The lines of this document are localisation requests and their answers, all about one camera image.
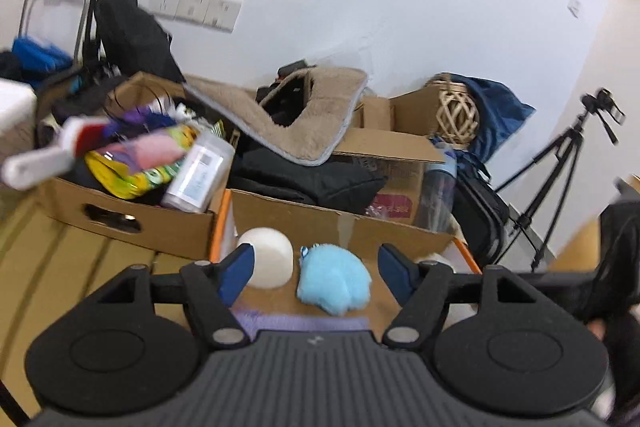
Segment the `white round sponge ball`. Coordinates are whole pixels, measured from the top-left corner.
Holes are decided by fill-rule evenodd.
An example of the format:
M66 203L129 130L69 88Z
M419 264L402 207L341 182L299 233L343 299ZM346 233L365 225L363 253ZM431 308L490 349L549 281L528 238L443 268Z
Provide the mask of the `white round sponge ball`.
M291 280L294 251L288 236L273 228L254 228L239 237L241 244L254 248L254 270L248 286L274 289Z

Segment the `light blue fluffy plush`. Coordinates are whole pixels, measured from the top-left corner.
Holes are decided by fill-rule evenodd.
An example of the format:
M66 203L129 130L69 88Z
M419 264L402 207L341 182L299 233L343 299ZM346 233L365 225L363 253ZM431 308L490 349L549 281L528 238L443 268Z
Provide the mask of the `light blue fluffy plush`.
M372 277L350 251L333 244L303 247L296 297L332 317L364 309L371 298Z

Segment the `red cardboard storage box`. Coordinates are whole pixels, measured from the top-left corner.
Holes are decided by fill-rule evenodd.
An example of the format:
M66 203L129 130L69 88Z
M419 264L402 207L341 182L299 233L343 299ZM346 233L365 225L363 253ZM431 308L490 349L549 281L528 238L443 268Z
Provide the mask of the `red cardboard storage box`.
M378 247L394 245L413 261L431 255L446 259L459 273L477 273L468 247L461 239L435 234L398 222L352 215L337 210L294 204L253 193L228 190L224 220L218 222L212 249L213 261L233 251L239 237L254 228L273 228L292 243L294 256L303 247L334 244L348 249L361 259L372 277L371 298L367 308L350 311L344 317L367 317L375 337L380 337L399 311L398 303L378 274ZM291 280L276 289L247 286L235 301L233 310L253 309L272 314L318 315L329 317L317 307L305 305L296 297L299 264L295 263Z

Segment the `white labelled plastic jar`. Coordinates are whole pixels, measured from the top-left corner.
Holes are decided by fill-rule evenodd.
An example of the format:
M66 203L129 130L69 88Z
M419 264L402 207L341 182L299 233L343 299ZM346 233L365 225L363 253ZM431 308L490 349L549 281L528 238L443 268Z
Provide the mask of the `white labelled plastic jar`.
M220 136L203 131L186 154L160 205L188 213L203 213L221 187L234 148Z

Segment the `black bag on floor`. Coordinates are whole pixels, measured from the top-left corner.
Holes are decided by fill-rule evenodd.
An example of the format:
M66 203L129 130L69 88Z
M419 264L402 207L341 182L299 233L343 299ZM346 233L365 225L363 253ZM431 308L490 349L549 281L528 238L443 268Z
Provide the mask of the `black bag on floor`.
M509 207L489 184L485 165L468 153L457 153L457 181L452 215L480 268L496 265L506 241Z

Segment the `blue plastic water bottle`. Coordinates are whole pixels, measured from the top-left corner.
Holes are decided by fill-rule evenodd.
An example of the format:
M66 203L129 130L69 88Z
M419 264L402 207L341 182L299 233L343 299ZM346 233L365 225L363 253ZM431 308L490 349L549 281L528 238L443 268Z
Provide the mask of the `blue plastic water bottle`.
M449 229L454 192L457 183L457 157L446 142L435 143L442 154L442 162L426 164L423 173L421 195L414 225L434 233Z

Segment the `black clothing pile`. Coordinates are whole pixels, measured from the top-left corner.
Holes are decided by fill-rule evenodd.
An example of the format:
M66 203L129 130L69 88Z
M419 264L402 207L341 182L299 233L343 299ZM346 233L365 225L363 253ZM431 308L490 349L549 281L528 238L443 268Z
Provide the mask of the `black clothing pile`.
M350 162L306 167L265 147L236 155L228 179L235 190L360 215L385 183L385 176Z

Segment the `open brown cardboard box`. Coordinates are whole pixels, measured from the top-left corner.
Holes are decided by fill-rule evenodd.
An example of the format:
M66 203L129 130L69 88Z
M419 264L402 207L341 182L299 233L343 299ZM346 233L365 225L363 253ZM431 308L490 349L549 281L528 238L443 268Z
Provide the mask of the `open brown cardboard box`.
M357 105L334 154L384 176L368 215L403 225L416 219L424 168L444 161L431 143L438 106L439 89L431 84L395 98L365 96Z

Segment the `yellow green snack bag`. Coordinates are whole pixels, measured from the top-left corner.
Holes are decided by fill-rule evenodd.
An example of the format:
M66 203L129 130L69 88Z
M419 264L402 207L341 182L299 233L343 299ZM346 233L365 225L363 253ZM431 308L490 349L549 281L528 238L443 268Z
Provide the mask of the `yellow green snack bag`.
M188 124L177 124L92 150L85 155L85 163L108 193L135 199L177 176L199 134Z

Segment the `woven rattan ball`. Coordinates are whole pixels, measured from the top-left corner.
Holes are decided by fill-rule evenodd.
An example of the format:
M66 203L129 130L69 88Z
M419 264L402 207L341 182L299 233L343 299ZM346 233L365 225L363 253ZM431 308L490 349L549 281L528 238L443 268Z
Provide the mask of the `woven rattan ball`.
M437 134L457 148L468 147L480 129L480 111L464 83L439 74L431 83L438 88Z

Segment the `dark blue cloth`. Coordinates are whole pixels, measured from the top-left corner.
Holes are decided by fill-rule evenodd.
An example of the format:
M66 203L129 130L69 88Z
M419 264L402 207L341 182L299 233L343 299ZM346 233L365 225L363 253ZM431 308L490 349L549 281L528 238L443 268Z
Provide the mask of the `dark blue cloth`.
M465 85L480 114L480 127L465 155L486 164L535 114L536 108L522 102L503 83L457 74L450 74L450 79Z

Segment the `white red lint roller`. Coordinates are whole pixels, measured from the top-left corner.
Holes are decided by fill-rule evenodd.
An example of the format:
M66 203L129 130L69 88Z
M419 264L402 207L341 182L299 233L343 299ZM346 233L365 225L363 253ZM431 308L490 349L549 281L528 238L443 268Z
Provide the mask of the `white red lint roller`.
M78 157L100 147L107 117L70 117L56 140L39 150L9 157L1 169L1 181L17 191L26 191L44 180L72 169Z

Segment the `black trolley with bag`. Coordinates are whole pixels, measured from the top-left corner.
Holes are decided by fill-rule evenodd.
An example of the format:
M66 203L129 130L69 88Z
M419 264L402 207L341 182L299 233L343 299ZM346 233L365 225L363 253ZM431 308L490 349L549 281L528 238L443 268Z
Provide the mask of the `black trolley with bag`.
M139 0L88 0L81 58L85 78L92 82L112 70L184 81L171 53L171 36Z

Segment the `metal folding stool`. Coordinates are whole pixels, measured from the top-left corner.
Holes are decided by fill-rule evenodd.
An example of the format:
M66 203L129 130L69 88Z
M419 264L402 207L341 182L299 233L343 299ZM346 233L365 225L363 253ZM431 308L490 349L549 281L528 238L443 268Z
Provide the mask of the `metal folding stool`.
M89 0L23 0L17 37L53 44L79 61Z

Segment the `white wall socket strip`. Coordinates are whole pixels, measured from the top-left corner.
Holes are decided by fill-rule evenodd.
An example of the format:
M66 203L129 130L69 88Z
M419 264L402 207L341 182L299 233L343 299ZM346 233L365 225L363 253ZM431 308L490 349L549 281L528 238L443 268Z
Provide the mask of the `white wall socket strip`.
M149 0L149 11L168 20L178 20L213 28L234 31L242 10L242 0Z

